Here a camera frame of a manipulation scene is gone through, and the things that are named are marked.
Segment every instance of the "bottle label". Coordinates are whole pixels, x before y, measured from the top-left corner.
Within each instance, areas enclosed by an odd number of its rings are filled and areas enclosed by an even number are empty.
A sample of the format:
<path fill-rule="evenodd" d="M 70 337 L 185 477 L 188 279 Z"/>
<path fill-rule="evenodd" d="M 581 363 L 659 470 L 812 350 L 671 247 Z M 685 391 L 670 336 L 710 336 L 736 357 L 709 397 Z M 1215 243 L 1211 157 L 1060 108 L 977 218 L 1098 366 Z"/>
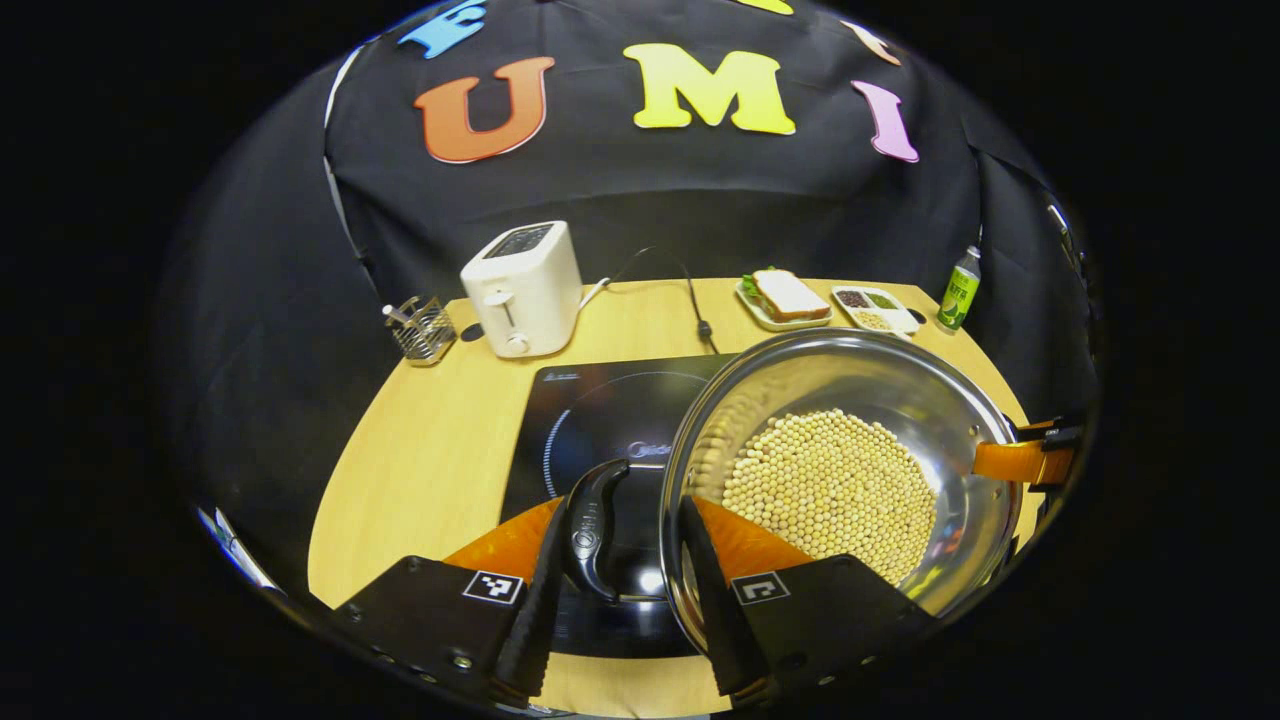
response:
<path fill-rule="evenodd" d="M 951 270 L 951 282 L 947 283 L 947 292 L 942 296 L 942 306 L 938 307 L 938 322 L 947 328 L 956 329 L 969 314 L 969 305 L 973 304 L 973 295 L 978 291 L 978 278 L 965 273 L 960 268 Z"/>

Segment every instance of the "green bottle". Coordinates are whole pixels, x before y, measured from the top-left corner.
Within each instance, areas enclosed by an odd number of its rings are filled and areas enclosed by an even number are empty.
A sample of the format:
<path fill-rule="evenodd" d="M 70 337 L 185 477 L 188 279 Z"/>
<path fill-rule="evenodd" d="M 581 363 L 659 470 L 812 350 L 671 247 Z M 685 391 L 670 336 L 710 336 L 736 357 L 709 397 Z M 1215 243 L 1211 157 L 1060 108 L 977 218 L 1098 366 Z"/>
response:
<path fill-rule="evenodd" d="M 982 272 L 978 269 L 978 259 L 982 252 L 977 246 L 970 245 L 964 258 L 956 263 L 951 270 L 951 282 L 947 283 L 947 292 L 942 296 L 942 306 L 938 307 L 938 322 L 948 331 L 960 329 L 960 323 L 969 314 L 969 305 L 978 292 L 978 282 Z"/>

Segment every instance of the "white plate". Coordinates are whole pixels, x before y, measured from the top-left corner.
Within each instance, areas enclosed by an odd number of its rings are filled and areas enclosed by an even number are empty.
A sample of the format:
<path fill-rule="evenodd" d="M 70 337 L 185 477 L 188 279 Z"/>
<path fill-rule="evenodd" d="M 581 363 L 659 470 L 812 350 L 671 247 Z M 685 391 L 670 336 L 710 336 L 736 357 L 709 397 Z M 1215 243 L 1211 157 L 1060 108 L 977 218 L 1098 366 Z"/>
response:
<path fill-rule="evenodd" d="M 872 292 L 879 295 L 881 297 L 887 297 L 888 301 L 892 302 L 897 309 L 886 310 L 872 302 L 870 299 L 867 299 L 867 301 L 872 304 L 870 307 L 850 307 L 849 305 L 845 305 L 842 300 L 840 300 L 838 295 L 836 295 L 845 290 L 861 292 L 863 295 Z M 915 322 L 915 318 L 913 318 L 911 313 L 902 305 L 902 301 L 893 297 L 893 293 L 888 292 L 887 290 L 881 290 L 878 287 L 863 287 L 856 284 L 837 284 L 831 288 L 831 296 L 836 300 L 836 305 L 840 305 L 840 307 L 845 311 L 845 314 L 849 315 L 849 319 L 852 320 L 854 324 L 856 324 L 860 328 L 865 328 L 865 325 L 858 322 L 858 319 L 854 316 L 854 313 L 873 313 L 876 315 L 879 315 L 881 319 L 883 319 L 886 323 L 890 324 L 890 327 L 892 327 L 895 331 L 900 333 L 914 334 L 916 331 L 920 329 L 920 323 Z"/>
<path fill-rule="evenodd" d="M 827 316 L 818 318 L 817 320 L 787 320 L 785 323 L 776 323 L 769 318 L 769 314 L 765 313 L 763 307 L 760 307 L 755 302 L 751 302 L 751 300 L 746 296 L 746 292 L 742 291 L 742 281 L 737 282 L 737 286 L 733 288 L 733 291 L 735 295 L 737 295 L 737 299 L 742 301 L 742 305 L 746 305 L 746 309 L 750 310 L 751 316 L 755 318 L 755 322 L 760 323 L 760 327 L 767 331 L 781 333 L 785 331 L 799 331 L 801 328 L 817 328 L 820 325 L 826 325 L 827 323 L 831 322 L 832 311 L 831 309 L 828 309 Z"/>

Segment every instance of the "toaster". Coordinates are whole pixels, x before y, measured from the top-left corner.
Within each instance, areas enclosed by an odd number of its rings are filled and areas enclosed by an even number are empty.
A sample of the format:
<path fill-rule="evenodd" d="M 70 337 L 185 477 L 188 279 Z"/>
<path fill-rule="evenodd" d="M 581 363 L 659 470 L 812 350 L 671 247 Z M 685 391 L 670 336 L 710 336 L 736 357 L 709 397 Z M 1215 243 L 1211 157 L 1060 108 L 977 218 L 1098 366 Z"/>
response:
<path fill-rule="evenodd" d="M 564 347 L 582 299 L 568 223 L 535 223 L 499 234 L 462 268 L 462 287 L 499 357 Z"/>

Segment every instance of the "metal utensil holder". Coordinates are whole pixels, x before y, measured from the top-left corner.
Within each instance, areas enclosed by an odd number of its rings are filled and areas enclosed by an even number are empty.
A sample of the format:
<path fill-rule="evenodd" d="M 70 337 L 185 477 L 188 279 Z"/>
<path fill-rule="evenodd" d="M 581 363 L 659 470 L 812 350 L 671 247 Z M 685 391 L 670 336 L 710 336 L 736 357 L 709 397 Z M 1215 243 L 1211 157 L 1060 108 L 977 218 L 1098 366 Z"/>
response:
<path fill-rule="evenodd" d="M 387 318 L 387 327 L 399 343 L 404 360 L 419 368 L 439 363 L 458 337 L 439 299 L 433 297 L 419 307 L 421 301 L 421 297 L 413 296 L 399 306 L 399 311 L 408 315 L 408 323 Z"/>

